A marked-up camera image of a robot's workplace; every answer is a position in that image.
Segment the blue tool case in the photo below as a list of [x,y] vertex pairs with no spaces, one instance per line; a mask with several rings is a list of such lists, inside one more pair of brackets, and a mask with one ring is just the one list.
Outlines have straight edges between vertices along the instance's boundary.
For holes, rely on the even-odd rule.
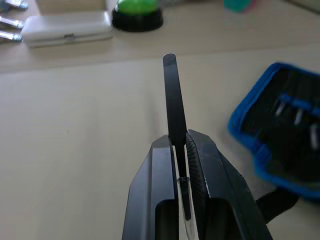
[[266,181],[320,199],[320,75],[272,64],[237,106],[230,133]]

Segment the white case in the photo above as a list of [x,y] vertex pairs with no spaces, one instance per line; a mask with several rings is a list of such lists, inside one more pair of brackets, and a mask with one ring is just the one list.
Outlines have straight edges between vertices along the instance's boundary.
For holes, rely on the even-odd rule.
[[21,31],[30,47],[108,39],[112,25],[106,11],[84,11],[51,16],[30,16]]

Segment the green button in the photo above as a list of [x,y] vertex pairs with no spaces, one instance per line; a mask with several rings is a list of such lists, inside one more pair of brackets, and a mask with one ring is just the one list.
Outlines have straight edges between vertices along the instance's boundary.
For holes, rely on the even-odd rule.
[[116,8],[118,12],[129,15],[149,14],[157,10],[156,0],[119,0]]

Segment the black base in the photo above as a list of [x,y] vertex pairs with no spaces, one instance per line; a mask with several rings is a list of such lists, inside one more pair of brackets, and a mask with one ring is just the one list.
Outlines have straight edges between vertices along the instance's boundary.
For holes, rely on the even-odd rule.
[[145,15],[128,15],[112,11],[112,25],[126,32],[147,32],[160,28],[164,24],[162,10],[158,9]]

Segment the desk surface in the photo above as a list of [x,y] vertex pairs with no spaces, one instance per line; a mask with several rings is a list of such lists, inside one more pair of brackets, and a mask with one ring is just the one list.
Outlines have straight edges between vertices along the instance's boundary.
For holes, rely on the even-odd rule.
[[[131,180],[168,131],[169,52],[177,54],[188,128],[217,143],[255,197],[269,190],[226,124],[271,63],[319,71],[320,22],[283,2],[262,5],[248,15],[218,3],[182,5],[165,12],[171,23],[158,31],[115,31],[111,41],[1,45],[1,238],[121,239]],[[318,239],[319,214],[300,201],[268,227],[275,240]]]

